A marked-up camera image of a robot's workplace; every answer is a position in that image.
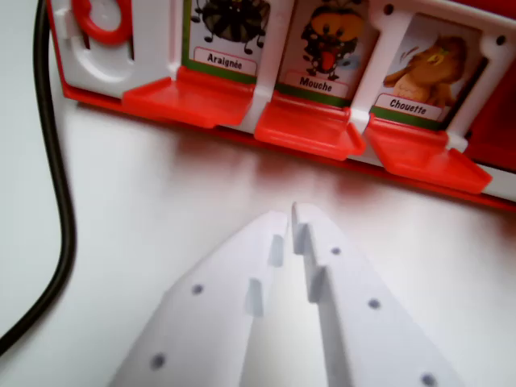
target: owl illustration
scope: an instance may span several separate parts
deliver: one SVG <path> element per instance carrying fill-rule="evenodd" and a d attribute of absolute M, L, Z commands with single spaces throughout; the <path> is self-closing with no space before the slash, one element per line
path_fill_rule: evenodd
<path fill-rule="evenodd" d="M 459 36 L 439 36 L 434 45 L 415 54 L 409 64 L 384 79 L 397 97 L 429 105 L 452 106 L 456 99 L 450 85 L 464 75 L 468 55 L 466 42 Z"/>

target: red plastic ledge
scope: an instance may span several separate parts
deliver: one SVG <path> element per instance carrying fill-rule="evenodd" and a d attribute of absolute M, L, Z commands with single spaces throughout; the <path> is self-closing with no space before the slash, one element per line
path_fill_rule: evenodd
<path fill-rule="evenodd" d="M 480 194 L 492 177 L 456 149 L 447 134 L 393 123 L 372 115 L 366 130 L 385 169 L 395 175 Z"/>
<path fill-rule="evenodd" d="M 167 77 L 129 90 L 122 104 L 138 115 L 211 129 L 239 125 L 251 106 L 254 87 L 183 66 L 176 81 Z"/>
<path fill-rule="evenodd" d="M 346 160 L 361 155 L 366 144 L 349 122 L 349 109 L 323 107 L 274 94 L 256 126 L 256 139 L 285 148 Z"/>

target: slot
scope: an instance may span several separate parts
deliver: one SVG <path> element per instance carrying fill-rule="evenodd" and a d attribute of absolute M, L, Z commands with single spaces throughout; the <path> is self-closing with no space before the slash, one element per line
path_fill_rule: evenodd
<path fill-rule="evenodd" d="M 135 43 L 132 38 L 132 36 L 129 38 L 129 41 L 127 42 L 129 46 L 129 59 L 135 60 Z"/>
<path fill-rule="evenodd" d="M 86 50 L 89 50 L 89 36 L 84 31 L 81 31 L 82 41 L 84 42 L 84 47 Z"/>
<path fill-rule="evenodd" d="M 414 127 L 445 130 L 486 66 L 480 39 L 477 29 L 416 14 L 371 113 Z"/>
<path fill-rule="evenodd" d="M 377 37 L 367 1 L 297 1 L 276 91 L 255 137 L 336 160 L 364 152 L 347 107 Z"/>

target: gray dot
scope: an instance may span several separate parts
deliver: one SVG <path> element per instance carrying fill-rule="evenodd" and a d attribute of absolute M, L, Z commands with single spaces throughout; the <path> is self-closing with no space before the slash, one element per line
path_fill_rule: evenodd
<path fill-rule="evenodd" d="M 204 286 L 202 286 L 200 284 L 196 284 L 196 285 L 192 286 L 192 294 L 195 296 L 197 296 L 198 294 L 201 294 L 203 290 L 204 290 Z"/>
<path fill-rule="evenodd" d="M 164 366 L 165 356 L 163 353 L 156 353 L 151 359 L 151 369 L 160 369 Z"/>
<path fill-rule="evenodd" d="M 371 298 L 368 302 L 368 305 L 371 309 L 380 309 L 380 302 L 376 300 L 375 298 Z"/>
<path fill-rule="evenodd" d="M 421 377 L 421 382 L 424 385 L 430 385 L 430 386 L 437 385 L 437 381 L 435 380 L 434 376 L 431 373 L 425 373 Z"/>

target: cartoon spider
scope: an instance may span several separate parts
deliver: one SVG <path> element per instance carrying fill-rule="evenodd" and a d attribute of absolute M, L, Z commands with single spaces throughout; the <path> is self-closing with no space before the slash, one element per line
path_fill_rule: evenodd
<path fill-rule="evenodd" d="M 312 67 L 306 71 L 315 76 L 317 73 L 328 74 L 328 79 L 334 81 L 339 76 L 335 69 L 345 54 L 355 51 L 358 37 L 364 29 L 364 20 L 351 8 L 346 8 L 350 2 L 360 4 L 361 0 L 351 0 L 336 6 L 320 6 L 310 17 L 301 39 L 307 41 L 303 59 L 309 61 Z"/>
<path fill-rule="evenodd" d="M 248 43 L 257 36 L 256 46 L 264 46 L 260 38 L 265 36 L 271 10 L 265 0 L 207 0 L 203 7 L 199 6 L 199 0 L 196 2 L 197 15 L 193 15 L 191 20 L 200 23 L 202 17 L 211 32 L 211 36 L 204 38 L 206 42 L 211 43 L 216 35 L 220 39 L 244 43 L 243 51 L 248 55 L 252 54 Z"/>

